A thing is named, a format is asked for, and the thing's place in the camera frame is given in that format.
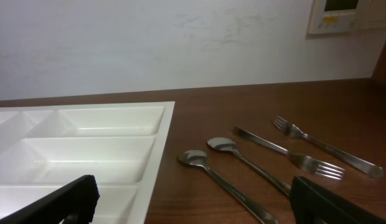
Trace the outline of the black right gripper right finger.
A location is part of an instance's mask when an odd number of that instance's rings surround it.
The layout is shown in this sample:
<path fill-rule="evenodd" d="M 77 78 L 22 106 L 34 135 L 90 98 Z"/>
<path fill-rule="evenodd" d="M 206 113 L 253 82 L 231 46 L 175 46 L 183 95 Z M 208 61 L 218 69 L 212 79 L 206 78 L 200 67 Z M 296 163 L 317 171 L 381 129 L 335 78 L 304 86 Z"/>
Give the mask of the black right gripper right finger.
<path fill-rule="evenodd" d="M 296 224 L 386 224 L 386 220 L 303 176 L 293 178 L 289 202 Z"/>

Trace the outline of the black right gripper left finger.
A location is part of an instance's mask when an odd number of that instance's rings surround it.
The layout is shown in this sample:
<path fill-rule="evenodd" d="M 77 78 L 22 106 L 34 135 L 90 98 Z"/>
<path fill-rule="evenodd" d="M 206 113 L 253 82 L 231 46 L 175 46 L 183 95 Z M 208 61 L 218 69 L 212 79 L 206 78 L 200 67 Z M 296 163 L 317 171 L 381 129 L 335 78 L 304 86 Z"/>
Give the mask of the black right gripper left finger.
<path fill-rule="evenodd" d="M 83 175 L 30 205 L 0 219 L 0 224 L 89 224 L 100 198 L 93 175 Z"/>

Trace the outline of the steel fork tines down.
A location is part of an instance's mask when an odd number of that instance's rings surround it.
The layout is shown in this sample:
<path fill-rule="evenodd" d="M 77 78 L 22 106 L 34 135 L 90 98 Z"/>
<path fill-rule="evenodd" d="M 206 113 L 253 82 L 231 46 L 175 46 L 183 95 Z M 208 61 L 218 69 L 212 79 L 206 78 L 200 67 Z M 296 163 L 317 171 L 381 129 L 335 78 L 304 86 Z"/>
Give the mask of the steel fork tines down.
<path fill-rule="evenodd" d="M 292 153 L 289 150 L 276 145 L 272 142 L 267 141 L 251 132 L 248 132 L 238 126 L 233 127 L 233 132 L 247 141 L 254 142 L 268 149 L 279 152 L 280 154 L 286 156 L 288 160 L 295 165 L 297 168 L 319 177 L 325 177 L 329 179 L 342 180 L 344 176 L 345 169 L 330 164 L 328 162 L 320 161 L 318 159 L 309 157 L 304 154 Z"/>

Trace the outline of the steel fork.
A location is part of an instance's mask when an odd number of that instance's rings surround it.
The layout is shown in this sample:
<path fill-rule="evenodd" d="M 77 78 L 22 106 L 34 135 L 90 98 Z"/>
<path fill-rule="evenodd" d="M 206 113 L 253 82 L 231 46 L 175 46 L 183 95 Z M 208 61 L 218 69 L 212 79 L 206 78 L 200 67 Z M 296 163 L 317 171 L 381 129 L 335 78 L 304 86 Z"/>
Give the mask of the steel fork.
<path fill-rule="evenodd" d="M 384 177 L 384 170 L 373 163 L 370 163 L 366 160 L 363 160 L 357 156 L 354 156 L 352 154 L 349 154 L 348 152 L 345 152 L 343 150 L 340 150 L 330 144 L 327 144 L 325 142 L 322 142 L 300 130 L 300 128 L 285 120 L 284 118 L 280 116 L 276 116 L 276 118 L 273 121 L 273 124 L 276 126 L 277 129 L 279 129 L 284 135 L 294 138 L 294 139 L 303 139 L 310 144 L 326 151 L 327 153 L 330 153 L 334 157 L 348 163 L 349 165 L 355 167 L 356 169 L 360 170 L 361 172 L 367 174 L 368 176 L 372 177 L 373 179 L 382 179 Z"/>

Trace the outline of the steel spoon tray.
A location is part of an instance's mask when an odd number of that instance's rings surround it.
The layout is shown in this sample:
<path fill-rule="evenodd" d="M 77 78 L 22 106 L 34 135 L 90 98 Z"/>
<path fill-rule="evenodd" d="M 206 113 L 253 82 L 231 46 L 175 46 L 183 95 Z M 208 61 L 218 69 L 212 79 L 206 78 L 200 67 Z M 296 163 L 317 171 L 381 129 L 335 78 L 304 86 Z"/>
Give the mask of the steel spoon tray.
<path fill-rule="evenodd" d="M 275 218 L 270 212 L 264 209 L 261 205 L 257 204 L 250 197 L 239 191 L 223 177 L 221 177 L 216 171 L 212 170 L 208 166 L 207 154 L 201 150 L 188 150 L 178 155 L 177 160 L 189 167 L 199 167 L 204 170 L 216 183 L 218 183 L 226 192 L 228 192 L 236 201 L 238 201 L 243 207 L 247 209 L 260 223 L 262 224 L 278 224 L 277 218 Z"/>

